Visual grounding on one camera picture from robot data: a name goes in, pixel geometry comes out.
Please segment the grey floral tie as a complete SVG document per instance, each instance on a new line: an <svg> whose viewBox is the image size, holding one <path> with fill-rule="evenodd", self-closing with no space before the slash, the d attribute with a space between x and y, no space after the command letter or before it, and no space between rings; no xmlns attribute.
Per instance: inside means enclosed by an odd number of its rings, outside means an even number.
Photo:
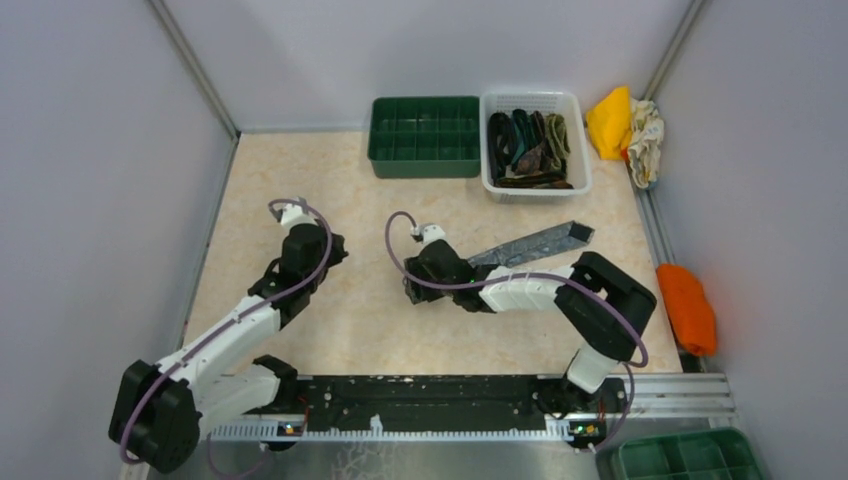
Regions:
<svg viewBox="0 0 848 480"><path fill-rule="evenodd" d="M521 238L508 241L468 258L472 266L496 264L516 267L586 247L595 229L589 225L568 221Z"/></svg>

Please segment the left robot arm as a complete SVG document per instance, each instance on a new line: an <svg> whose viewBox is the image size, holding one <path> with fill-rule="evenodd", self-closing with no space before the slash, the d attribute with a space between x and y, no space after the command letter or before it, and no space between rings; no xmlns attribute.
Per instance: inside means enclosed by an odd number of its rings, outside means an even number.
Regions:
<svg viewBox="0 0 848 480"><path fill-rule="evenodd" d="M255 409L285 414L300 406L298 372L288 363L266 354L239 374L230 369L300 314L347 255L344 237L322 222L291 227L280 256L232 312L180 350L132 363L108 429L121 459L171 473L217 427Z"/></svg>

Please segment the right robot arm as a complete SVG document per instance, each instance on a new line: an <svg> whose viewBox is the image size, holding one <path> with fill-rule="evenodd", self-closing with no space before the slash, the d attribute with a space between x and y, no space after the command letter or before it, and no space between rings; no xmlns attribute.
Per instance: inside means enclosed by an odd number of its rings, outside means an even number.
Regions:
<svg viewBox="0 0 848 480"><path fill-rule="evenodd" d="M569 267L522 270L473 265L444 240L427 243L402 263L414 304L448 298L471 313L559 312L584 343L567 367L563 398L576 412L602 398L602 383L634 354L648 359L642 334L656 296L603 255L586 251Z"/></svg>

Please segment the green divided organizer tray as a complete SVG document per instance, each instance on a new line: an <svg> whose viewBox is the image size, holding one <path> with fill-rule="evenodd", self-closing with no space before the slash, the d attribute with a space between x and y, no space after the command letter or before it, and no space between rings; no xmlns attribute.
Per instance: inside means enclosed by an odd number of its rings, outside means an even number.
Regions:
<svg viewBox="0 0 848 480"><path fill-rule="evenodd" d="M379 97L372 102L367 158L381 179L480 175L477 96Z"/></svg>

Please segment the brown patterned tie in basket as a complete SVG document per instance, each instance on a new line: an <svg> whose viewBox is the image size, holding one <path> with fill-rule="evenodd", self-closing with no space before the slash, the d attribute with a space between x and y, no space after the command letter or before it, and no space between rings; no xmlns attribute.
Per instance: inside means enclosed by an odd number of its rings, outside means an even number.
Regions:
<svg viewBox="0 0 848 480"><path fill-rule="evenodd" d="M534 148L508 168L511 176L494 181L500 188L573 189L563 160Z"/></svg>

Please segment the black tie in basket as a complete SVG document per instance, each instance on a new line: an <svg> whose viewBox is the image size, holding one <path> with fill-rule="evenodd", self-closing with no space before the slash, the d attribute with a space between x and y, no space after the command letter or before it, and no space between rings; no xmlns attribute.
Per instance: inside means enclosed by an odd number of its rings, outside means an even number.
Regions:
<svg viewBox="0 0 848 480"><path fill-rule="evenodd" d="M518 147L513 120L506 113L496 112L489 117L487 145L491 179L496 184L499 179L506 176Z"/></svg>

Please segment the teal tie in basket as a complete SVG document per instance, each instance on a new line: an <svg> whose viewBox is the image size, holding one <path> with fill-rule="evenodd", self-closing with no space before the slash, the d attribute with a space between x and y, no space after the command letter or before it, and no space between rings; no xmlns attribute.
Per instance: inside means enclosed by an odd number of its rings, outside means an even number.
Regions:
<svg viewBox="0 0 848 480"><path fill-rule="evenodd" d="M513 155L512 164L517 164L519 159L536 145L534 127L526 110L515 109L512 111L511 120L515 130L517 146Z"/></svg>

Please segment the olive tie in basket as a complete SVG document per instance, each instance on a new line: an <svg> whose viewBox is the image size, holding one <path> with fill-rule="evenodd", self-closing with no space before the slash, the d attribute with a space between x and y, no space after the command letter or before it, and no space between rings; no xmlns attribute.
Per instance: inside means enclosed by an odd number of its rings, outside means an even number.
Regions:
<svg viewBox="0 0 848 480"><path fill-rule="evenodd" d="M544 117L547 155L551 168L567 173L567 161L570 157L565 119L562 115L551 113Z"/></svg>

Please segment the white plastic basket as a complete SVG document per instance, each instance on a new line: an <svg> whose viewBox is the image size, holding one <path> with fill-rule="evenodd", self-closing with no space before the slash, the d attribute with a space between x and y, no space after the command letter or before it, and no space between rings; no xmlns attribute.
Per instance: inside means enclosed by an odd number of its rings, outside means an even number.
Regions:
<svg viewBox="0 0 848 480"><path fill-rule="evenodd" d="M560 202L591 189L586 132L572 93L486 93L480 126L481 178L494 201Z"/></svg>

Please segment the yellow cloth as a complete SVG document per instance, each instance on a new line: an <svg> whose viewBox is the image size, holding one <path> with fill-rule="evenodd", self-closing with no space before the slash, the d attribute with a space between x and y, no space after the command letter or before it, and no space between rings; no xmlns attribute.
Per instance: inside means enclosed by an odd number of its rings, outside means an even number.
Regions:
<svg viewBox="0 0 848 480"><path fill-rule="evenodd" d="M619 86L586 114L589 139L603 160L626 160L632 139L630 88Z"/></svg>

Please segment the cream patterned cloth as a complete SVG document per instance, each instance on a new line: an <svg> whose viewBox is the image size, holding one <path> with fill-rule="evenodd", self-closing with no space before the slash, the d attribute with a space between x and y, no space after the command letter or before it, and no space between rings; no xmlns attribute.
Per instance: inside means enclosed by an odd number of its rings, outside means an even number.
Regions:
<svg viewBox="0 0 848 480"><path fill-rule="evenodd" d="M659 180L665 122L653 101L631 98L630 109L632 135L627 148L628 167L634 185L650 190Z"/></svg>

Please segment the orange cloth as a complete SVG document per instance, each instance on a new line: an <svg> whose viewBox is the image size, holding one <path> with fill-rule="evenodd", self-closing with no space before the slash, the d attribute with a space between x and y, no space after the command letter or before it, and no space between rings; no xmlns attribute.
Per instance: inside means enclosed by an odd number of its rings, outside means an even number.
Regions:
<svg viewBox="0 0 848 480"><path fill-rule="evenodd" d="M678 344L697 357L714 355L716 317L701 282L686 268L669 263L659 265L656 275Z"/></svg>

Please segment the green crate bottom right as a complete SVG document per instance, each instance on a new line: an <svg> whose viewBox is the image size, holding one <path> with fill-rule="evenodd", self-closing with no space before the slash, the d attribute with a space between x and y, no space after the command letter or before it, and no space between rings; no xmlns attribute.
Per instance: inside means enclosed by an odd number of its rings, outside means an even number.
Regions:
<svg viewBox="0 0 848 480"><path fill-rule="evenodd" d="M747 437L734 428L643 437L608 460L614 479L765 479Z"/></svg>

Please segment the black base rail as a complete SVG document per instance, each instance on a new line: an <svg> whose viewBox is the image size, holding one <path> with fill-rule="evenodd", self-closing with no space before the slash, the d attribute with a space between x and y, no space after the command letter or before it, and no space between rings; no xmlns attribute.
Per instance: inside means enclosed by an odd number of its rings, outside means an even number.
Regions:
<svg viewBox="0 0 848 480"><path fill-rule="evenodd" d="M538 375L313 376L288 381L258 414L305 414L308 431L348 433L380 425L398 433L530 433L570 414L623 412L621 379L588 394Z"/></svg>

